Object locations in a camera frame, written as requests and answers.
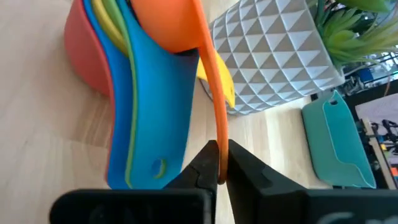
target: plant pot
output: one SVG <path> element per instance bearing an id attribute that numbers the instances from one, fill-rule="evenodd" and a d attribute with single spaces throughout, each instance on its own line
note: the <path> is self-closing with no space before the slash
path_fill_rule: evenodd
<path id="1" fill-rule="evenodd" d="M 229 114 L 262 111 L 345 80 L 305 0 L 242 0 L 213 21 L 210 31 L 234 80 L 236 106 Z"/>

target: wooden table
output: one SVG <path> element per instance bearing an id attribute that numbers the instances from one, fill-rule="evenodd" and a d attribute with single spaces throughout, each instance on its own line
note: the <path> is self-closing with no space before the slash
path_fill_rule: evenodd
<path id="1" fill-rule="evenodd" d="M 236 0 L 205 0 L 214 19 Z M 52 202 L 80 188 L 107 188 L 108 99 L 73 72 L 63 48 L 69 0 L 0 1 L 0 223 L 47 223 Z M 229 117 L 230 138 L 292 180 L 327 188 L 313 172 L 300 109 L 304 98 Z M 213 106 L 195 86 L 184 165 L 216 137 Z M 217 223 L 233 223 L 226 186 Z"/>
<path id="2" fill-rule="evenodd" d="M 372 129 L 371 123 L 368 119 L 362 119 L 362 122 L 365 127 L 367 136 L 374 136 L 374 131 Z M 376 137 L 369 138 L 369 144 L 372 146 L 374 154 L 376 155 L 377 161 L 379 162 L 381 172 L 383 173 L 383 177 L 386 180 L 387 186 L 391 190 L 397 189 L 396 182 L 391 174 L 390 166 L 386 157 L 383 154 L 382 149 L 380 148 L 380 144 L 377 141 Z"/>

